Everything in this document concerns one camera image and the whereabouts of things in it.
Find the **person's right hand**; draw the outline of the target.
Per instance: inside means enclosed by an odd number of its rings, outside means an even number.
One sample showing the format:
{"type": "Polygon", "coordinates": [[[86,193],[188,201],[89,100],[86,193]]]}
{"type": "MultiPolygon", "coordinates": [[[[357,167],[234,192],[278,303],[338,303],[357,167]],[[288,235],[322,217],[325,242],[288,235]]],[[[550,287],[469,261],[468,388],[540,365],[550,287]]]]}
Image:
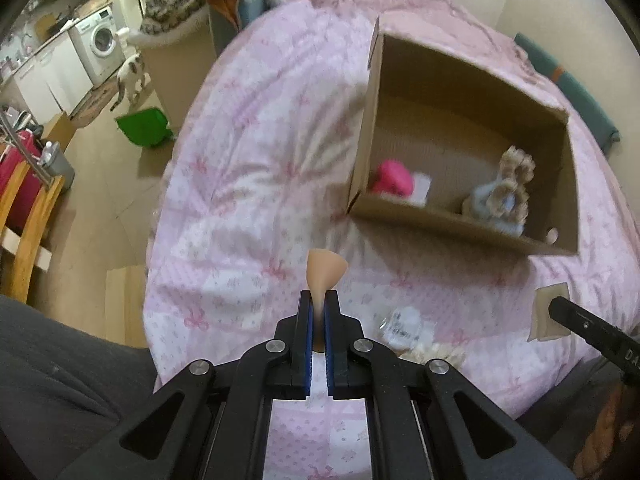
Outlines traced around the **person's right hand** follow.
{"type": "Polygon", "coordinates": [[[618,384],[573,463],[577,479],[639,478],[639,388],[618,384]]]}

